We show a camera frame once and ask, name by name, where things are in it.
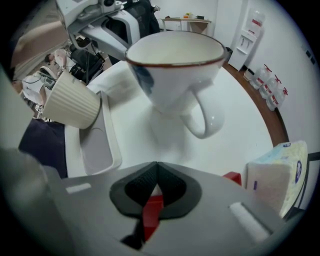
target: trash bin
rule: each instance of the trash bin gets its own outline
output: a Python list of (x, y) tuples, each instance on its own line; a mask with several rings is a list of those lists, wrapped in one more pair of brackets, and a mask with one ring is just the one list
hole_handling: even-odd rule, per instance
[(229, 47), (226, 47), (226, 51), (228, 52), (228, 55), (225, 59), (225, 62), (229, 62), (231, 54), (233, 53), (233, 50), (231, 50)]

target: water bottle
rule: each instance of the water bottle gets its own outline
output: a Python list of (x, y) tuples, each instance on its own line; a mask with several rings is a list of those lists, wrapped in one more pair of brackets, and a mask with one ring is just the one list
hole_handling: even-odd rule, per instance
[(270, 68), (264, 64), (264, 67), (259, 68), (256, 70), (253, 78), (250, 80), (250, 84), (256, 90), (258, 90), (270, 77), (272, 71)]
[(285, 87), (283, 89), (278, 88), (273, 95), (266, 99), (266, 105), (271, 111), (274, 111), (275, 108), (279, 108), (282, 105), (287, 95), (288, 91)]
[(261, 94), (262, 98), (266, 99), (269, 96), (272, 96), (274, 92), (277, 90), (278, 85), (281, 84), (281, 81), (279, 78), (274, 75), (274, 77), (271, 77), (266, 83), (260, 87), (259, 93)]

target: cream paper cup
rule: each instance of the cream paper cup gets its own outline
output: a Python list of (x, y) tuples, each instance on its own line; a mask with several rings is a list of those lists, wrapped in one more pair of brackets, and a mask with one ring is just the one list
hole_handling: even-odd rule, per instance
[(95, 121), (99, 109), (100, 98), (64, 71), (44, 105), (42, 116), (65, 125), (86, 129)]

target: wooden floor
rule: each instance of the wooden floor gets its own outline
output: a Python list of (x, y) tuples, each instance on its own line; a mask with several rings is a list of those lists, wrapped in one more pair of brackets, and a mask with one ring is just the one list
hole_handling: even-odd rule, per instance
[(275, 147), (279, 143), (288, 142), (288, 135), (281, 118), (281, 115), (276, 109), (275, 111), (270, 111), (266, 100), (263, 99), (259, 93), (259, 90), (255, 90), (248, 81), (244, 79), (244, 70), (239, 72), (228, 63), (224, 63), (223, 67), (239, 82), (239, 84), (245, 89), (245, 91), (250, 95), (251, 99), (259, 109), (264, 122), (268, 128), (273, 146)]

